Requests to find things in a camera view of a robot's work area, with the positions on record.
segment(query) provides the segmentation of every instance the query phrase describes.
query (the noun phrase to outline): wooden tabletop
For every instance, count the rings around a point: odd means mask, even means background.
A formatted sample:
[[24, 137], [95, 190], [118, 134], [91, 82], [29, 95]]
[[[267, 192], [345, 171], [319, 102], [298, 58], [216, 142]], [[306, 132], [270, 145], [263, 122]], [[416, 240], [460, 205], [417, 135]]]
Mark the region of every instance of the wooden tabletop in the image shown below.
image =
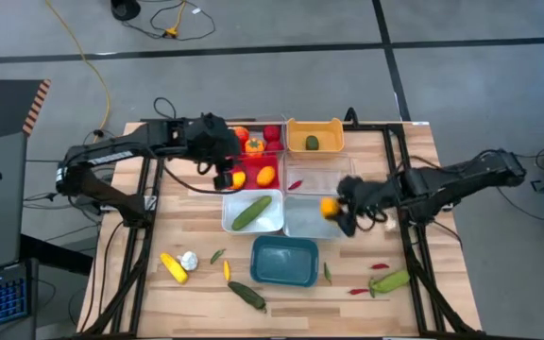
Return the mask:
[[[125, 133], [130, 133], [139, 125], [127, 124]], [[410, 155], [438, 163], [429, 125], [404, 123], [404, 130]], [[381, 133], [346, 132], [345, 140], [343, 152], [352, 158], [355, 173], [368, 180], [385, 180], [388, 170]], [[141, 159], [118, 162], [112, 185], [127, 194], [135, 193], [141, 164]], [[173, 160], [167, 166], [196, 187], [213, 188], [211, 176], [197, 174], [196, 165], [192, 162]], [[251, 246], [257, 236], [224, 232], [220, 222], [221, 209], [222, 198], [219, 195], [191, 192], [171, 178], [163, 177], [144, 287], [139, 337], [417, 335], [408, 286], [374, 299], [369, 294], [348, 294], [352, 288], [366, 288], [372, 275], [380, 278], [390, 272], [373, 271], [369, 269], [372, 264], [389, 264], [390, 270], [405, 267], [399, 231], [387, 232], [383, 225], [379, 225], [369, 233], [357, 231], [354, 238], [316, 241], [320, 268], [314, 287], [260, 284], [249, 275]], [[455, 230], [450, 213], [439, 214], [437, 220]], [[95, 259], [95, 299], [88, 327], [97, 316], [104, 248], [120, 221], [118, 213], [107, 215], [103, 221]], [[104, 307], [117, 290], [127, 238], [128, 229], [121, 228], [111, 241]], [[458, 242], [442, 229], [430, 225], [428, 243], [439, 290], [471, 327], [479, 329], [480, 321]], [[224, 280], [223, 261], [209, 264], [211, 256], [219, 248], [226, 249], [222, 260], [229, 261], [232, 279], [252, 287], [266, 299], [267, 314], [254, 310], [230, 291]], [[199, 266], [189, 274], [188, 281], [180, 285], [162, 265], [160, 254], [167, 252], [177, 256], [188, 250], [198, 255]], [[322, 274], [324, 262], [332, 273], [332, 285]], [[79, 328], [88, 313], [91, 282], [92, 277], [83, 301]], [[432, 329], [432, 311], [423, 286], [421, 292], [428, 328]], [[121, 330], [128, 329], [130, 310], [127, 306], [132, 301], [133, 289], [127, 297]]]

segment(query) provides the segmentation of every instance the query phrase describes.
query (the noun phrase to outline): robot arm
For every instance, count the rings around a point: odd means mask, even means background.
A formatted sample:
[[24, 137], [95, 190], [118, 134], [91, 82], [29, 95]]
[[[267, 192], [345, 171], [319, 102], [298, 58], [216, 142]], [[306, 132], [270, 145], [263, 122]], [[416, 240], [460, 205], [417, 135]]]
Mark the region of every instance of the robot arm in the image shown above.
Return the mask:
[[356, 230], [356, 216], [375, 219], [387, 208], [399, 208], [413, 223], [428, 224], [443, 207], [491, 186], [518, 186], [526, 170], [512, 153], [487, 150], [471, 161], [447, 167], [409, 168], [386, 182], [345, 177], [337, 187], [339, 202], [347, 207], [331, 219], [347, 236]]
[[215, 190], [232, 184], [230, 169], [240, 154], [234, 132], [224, 119], [213, 114], [197, 119], [148, 122], [129, 135], [96, 144], [72, 146], [59, 164], [56, 189], [65, 196], [89, 196], [116, 208], [128, 227], [140, 228], [145, 222], [144, 198], [126, 195], [99, 180], [91, 168], [133, 157], [179, 158], [215, 167]]

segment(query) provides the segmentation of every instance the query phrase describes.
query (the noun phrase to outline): red chili pepper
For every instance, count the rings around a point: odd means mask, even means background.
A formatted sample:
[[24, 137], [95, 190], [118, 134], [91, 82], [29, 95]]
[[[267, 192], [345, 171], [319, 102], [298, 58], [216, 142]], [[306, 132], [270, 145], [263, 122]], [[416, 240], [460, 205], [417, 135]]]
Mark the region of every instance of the red chili pepper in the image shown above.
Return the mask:
[[385, 268], [389, 268], [389, 265], [385, 263], [377, 263], [377, 264], [371, 265], [370, 268], [371, 269], [385, 269]]
[[289, 185], [288, 190], [297, 189], [297, 188], [301, 185], [302, 182], [303, 182], [303, 180], [298, 180], [297, 182], [295, 182], [295, 183]]
[[366, 293], [366, 292], [368, 292], [367, 288], [361, 288], [361, 289], [352, 289], [348, 293], [350, 295], [356, 295], [356, 294], [361, 294], [361, 293]]

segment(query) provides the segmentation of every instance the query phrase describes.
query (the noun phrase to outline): orange and black striped tape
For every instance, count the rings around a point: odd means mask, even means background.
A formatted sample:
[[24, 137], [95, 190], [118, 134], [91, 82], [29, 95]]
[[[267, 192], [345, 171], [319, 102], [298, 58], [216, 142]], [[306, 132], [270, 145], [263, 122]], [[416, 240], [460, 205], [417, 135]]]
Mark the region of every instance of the orange and black striped tape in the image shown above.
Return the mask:
[[41, 111], [42, 109], [43, 101], [47, 96], [47, 92], [49, 91], [49, 86], [51, 85], [51, 83], [51, 80], [46, 79], [42, 81], [42, 83], [39, 85], [39, 89], [37, 90], [35, 99], [33, 99], [33, 104], [28, 110], [28, 116], [25, 119], [25, 124], [23, 125], [23, 131], [26, 133], [27, 136], [30, 136], [30, 134], [33, 132], [33, 128], [35, 128], [35, 124], [37, 123], [37, 117], [39, 117], [39, 111]]

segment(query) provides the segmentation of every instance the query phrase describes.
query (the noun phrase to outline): blue bin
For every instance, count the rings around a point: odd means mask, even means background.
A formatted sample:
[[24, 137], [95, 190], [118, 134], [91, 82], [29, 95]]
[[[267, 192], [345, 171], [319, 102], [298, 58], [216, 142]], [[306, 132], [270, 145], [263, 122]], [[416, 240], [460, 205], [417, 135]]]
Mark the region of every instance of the blue bin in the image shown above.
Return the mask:
[[251, 251], [251, 278], [257, 282], [311, 287], [318, 279], [318, 246], [283, 236], [260, 236]]

